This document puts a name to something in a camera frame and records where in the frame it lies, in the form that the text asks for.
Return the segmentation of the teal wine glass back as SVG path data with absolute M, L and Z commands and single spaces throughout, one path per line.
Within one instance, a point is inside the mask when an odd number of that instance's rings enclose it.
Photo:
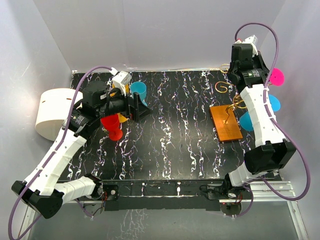
M 133 93 L 138 93 L 140 96 L 140 99 L 142 101 L 142 103 L 147 106 L 147 103 L 145 102 L 145 98 L 147 96 L 147 86 L 141 82 L 141 81 L 136 81 L 133 82 L 130 85 L 130 92 Z

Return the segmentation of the teal wine glass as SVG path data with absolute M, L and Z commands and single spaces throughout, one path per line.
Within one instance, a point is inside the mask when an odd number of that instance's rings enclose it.
M 272 108 L 274 113 L 281 109 L 281 103 L 280 103 L 280 101 L 278 100 L 277 97 L 275 97 L 274 95 L 270 94 L 269 95 L 269 101 L 270 101 L 271 108 Z M 239 118 L 239 124 L 244 130 L 246 130 L 248 132 L 252 132 L 254 130 L 253 123 L 252 123 L 251 117 L 250 117 L 248 112 L 245 112 Z
M 133 93 L 138 93 L 140 96 L 140 99 L 142 101 L 142 103 L 147 106 L 147 103 L 145 102 L 145 98 L 147 96 L 147 86 L 141 82 L 141 81 L 136 81 L 133 82 L 130 85 L 130 92 Z

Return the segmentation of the teal wine glass front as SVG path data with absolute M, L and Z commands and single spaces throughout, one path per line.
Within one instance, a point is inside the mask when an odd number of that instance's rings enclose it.
M 269 95 L 269 101 L 270 101 L 271 108 L 272 108 L 274 113 L 281 109 L 281 103 L 280 103 L 280 101 L 278 100 L 277 97 L 275 97 L 274 95 L 270 94 Z M 251 117 L 250 117 L 248 112 L 245 112 L 239 118 L 239 124 L 244 130 L 246 130 L 248 132 L 252 132 L 254 130 L 253 123 L 252 123 Z

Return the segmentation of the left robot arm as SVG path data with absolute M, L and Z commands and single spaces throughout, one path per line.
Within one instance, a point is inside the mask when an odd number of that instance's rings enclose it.
M 90 82 L 47 154 L 28 177 L 13 183 L 12 191 L 45 219 L 53 217 L 63 204 L 78 198 L 99 199 L 103 195 L 103 182 L 90 173 L 65 183 L 58 180 L 76 152 L 100 127 L 101 119 L 119 113 L 138 122 L 152 110 L 137 92 L 124 95 L 119 88 L 107 91 L 103 81 Z

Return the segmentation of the magenta wine glass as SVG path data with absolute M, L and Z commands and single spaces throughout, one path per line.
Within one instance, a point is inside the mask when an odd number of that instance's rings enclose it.
M 284 73 L 280 69 L 274 68 L 272 70 L 269 82 L 271 85 L 274 85 L 277 87 L 282 86 L 285 83 Z

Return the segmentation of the orange wine glass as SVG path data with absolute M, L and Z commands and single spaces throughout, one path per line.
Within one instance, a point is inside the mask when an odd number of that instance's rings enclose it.
M 121 113 L 118 113 L 117 115 L 120 123 L 125 123 L 126 121 L 129 120 L 127 117 L 123 116 Z

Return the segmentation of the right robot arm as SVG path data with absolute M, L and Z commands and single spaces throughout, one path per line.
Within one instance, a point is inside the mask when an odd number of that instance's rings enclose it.
M 255 147 L 244 154 L 244 162 L 228 173 L 223 181 L 223 194 L 233 199 L 243 185 L 267 173 L 280 170 L 296 152 L 294 145 L 272 122 L 276 118 L 265 82 L 269 74 L 260 53 L 253 53 L 251 43 L 235 43 L 231 48 L 228 79 L 244 101 L 253 126 Z

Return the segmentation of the red wine glass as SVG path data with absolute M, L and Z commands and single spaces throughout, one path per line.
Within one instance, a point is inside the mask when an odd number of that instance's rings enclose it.
M 120 129 L 120 121 L 117 114 L 113 114 L 100 119 L 104 129 L 108 131 L 108 136 L 112 141 L 118 141 L 122 138 L 123 132 Z

